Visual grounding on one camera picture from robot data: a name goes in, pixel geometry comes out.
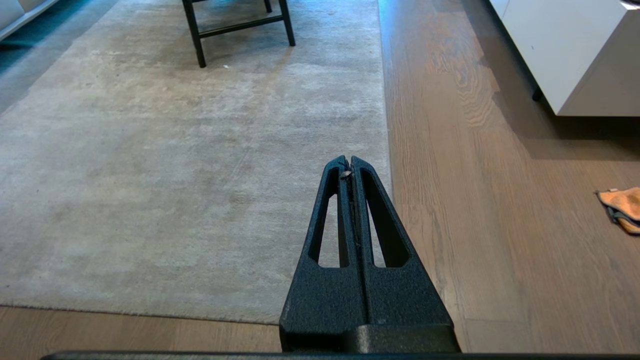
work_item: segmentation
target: black chair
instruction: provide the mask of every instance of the black chair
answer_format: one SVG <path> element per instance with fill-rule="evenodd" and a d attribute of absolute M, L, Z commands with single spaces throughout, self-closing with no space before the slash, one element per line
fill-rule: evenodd
<path fill-rule="evenodd" d="M 289 45 L 295 46 L 296 40 L 293 37 L 293 29 L 291 28 L 291 18 L 289 17 L 289 7 L 287 6 L 287 0 L 278 0 L 280 3 L 280 9 L 282 15 L 268 17 L 266 19 L 254 20 L 244 22 L 238 25 L 225 26 L 224 28 L 218 28 L 213 30 L 207 30 L 199 32 L 198 23 L 196 22 L 196 14 L 193 11 L 193 3 L 203 0 L 182 0 L 184 5 L 184 12 L 187 15 L 187 22 L 189 23 L 189 31 L 191 32 L 191 38 L 193 39 L 193 45 L 196 47 L 196 55 L 198 56 L 198 64 L 200 67 L 206 67 L 207 63 L 204 60 L 204 53 L 202 52 L 201 39 L 206 37 L 212 37 L 214 35 L 220 35 L 224 33 L 230 33 L 231 31 L 237 31 L 242 29 L 253 28 L 255 26 L 271 24 L 272 22 L 284 21 L 284 27 L 287 30 L 287 37 L 289 38 Z M 267 8 L 267 12 L 272 12 L 270 0 L 264 0 L 264 6 Z"/>

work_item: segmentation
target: gray rug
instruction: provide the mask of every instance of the gray rug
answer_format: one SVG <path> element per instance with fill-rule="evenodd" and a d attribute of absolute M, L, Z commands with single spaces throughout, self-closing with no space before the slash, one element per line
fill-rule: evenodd
<path fill-rule="evenodd" d="M 290 0 L 298 46 L 208 38 L 206 69 L 179 0 L 83 6 L 0 69 L 0 303 L 276 322 L 324 164 L 390 184 L 377 0 Z"/>

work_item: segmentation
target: wood grain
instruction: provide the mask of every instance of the wood grain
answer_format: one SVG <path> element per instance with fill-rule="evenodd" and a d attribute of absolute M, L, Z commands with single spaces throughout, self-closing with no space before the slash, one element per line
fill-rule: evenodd
<path fill-rule="evenodd" d="M 381 0 L 394 200 L 465 351 L 640 352 L 637 119 L 559 119 L 484 1 Z M 0 359 L 279 351 L 276 326 L 0 307 Z"/>

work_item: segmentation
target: hardwood floor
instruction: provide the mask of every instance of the hardwood floor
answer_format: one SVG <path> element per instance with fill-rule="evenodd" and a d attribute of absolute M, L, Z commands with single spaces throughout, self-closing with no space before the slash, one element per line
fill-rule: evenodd
<path fill-rule="evenodd" d="M 593 191 L 638 186 L 637 119 L 559 119 L 484 1 L 380 0 L 394 200 L 473 352 L 640 352 L 640 240 Z M 0 359 L 278 351 L 275 326 L 0 308 Z"/>

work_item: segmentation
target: orange cloth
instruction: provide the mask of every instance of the orange cloth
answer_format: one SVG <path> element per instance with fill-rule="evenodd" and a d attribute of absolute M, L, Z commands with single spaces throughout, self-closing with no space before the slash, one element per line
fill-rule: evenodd
<path fill-rule="evenodd" d="M 611 220 L 633 235 L 640 235 L 640 188 L 611 189 L 596 192 L 600 202 L 607 207 Z"/>

